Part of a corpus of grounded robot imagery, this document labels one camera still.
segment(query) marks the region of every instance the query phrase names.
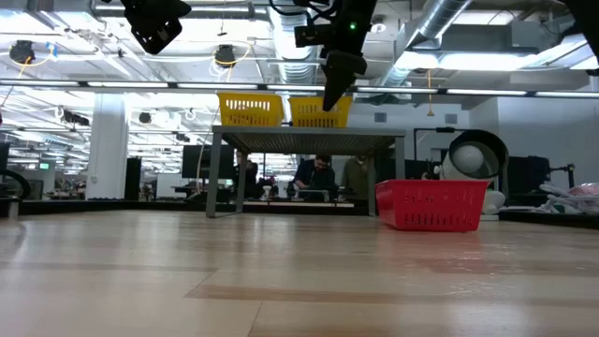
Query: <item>red basket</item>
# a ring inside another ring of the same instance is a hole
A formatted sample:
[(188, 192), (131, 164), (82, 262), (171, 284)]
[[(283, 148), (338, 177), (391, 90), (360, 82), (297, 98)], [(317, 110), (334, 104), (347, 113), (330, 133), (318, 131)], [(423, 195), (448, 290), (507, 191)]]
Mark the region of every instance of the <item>red basket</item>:
[(376, 186), (380, 219), (400, 230), (478, 229), (487, 182), (393, 180)]

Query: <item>white sphere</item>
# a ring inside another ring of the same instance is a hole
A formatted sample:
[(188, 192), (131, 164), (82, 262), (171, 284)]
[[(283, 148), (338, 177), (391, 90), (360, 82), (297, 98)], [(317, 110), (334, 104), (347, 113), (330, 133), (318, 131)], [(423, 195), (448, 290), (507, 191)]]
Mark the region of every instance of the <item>white sphere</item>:
[(459, 147), (453, 153), (454, 165), (464, 173), (474, 173), (483, 166), (485, 157), (483, 153), (473, 145)]

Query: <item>white column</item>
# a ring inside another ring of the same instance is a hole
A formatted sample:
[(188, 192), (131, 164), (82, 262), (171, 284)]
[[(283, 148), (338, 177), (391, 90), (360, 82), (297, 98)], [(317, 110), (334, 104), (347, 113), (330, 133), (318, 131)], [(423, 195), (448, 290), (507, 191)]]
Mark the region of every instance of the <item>white column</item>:
[(123, 198), (129, 140), (124, 95), (96, 94), (85, 197)]
[(40, 160), (39, 161), (39, 178), (44, 181), (43, 193), (46, 194), (54, 190), (54, 181), (56, 180), (56, 161), (55, 160)]

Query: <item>computer screen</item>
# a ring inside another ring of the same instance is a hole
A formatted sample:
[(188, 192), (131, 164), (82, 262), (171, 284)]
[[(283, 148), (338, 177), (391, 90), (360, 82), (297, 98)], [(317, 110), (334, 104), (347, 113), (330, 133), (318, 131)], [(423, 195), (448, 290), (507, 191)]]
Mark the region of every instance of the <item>computer screen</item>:
[[(197, 176), (197, 161), (201, 145), (185, 145), (183, 146), (183, 167), (182, 177), (185, 179), (195, 179)], [(212, 146), (204, 146), (204, 154), (200, 166), (199, 178), (210, 178), (210, 159), (212, 154)], [(235, 149), (229, 145), (221, 146), (219, 179), (233, 179), (235, 177), (235, 164), (233, 157)]]

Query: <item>man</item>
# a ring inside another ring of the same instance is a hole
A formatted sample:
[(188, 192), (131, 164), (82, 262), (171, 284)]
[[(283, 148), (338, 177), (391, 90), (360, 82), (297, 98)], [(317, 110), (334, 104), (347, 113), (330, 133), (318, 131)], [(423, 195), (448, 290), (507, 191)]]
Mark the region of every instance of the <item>man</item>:
[[(235, 167), (235, 177), (233, 178), (233, 183), (235, 184), (235, 188), (237, 188), (240, 184), (241, 152), (237, 151), (235, 155), (237, 156), (237, 166)], [(248, 159), (247, 165), (245, 167), (245, 192), (243, 194), (246, 198), (255, 198), (256, 193), (259, 192), (256, 191), (256, 177), (258, 175), (258, 164)]]
[(358, 155), (347, 159), (343, 167), (341, 185), (354, 192), (348, 198), (366, 200), (368, 198), (368, 157)]
[(293, 183), (298, 188), (328, 187), (335, 184), (335, 172), (329, 167), (330, 155), (319, 154), (316, 159), (304, 160), (299, 164)]

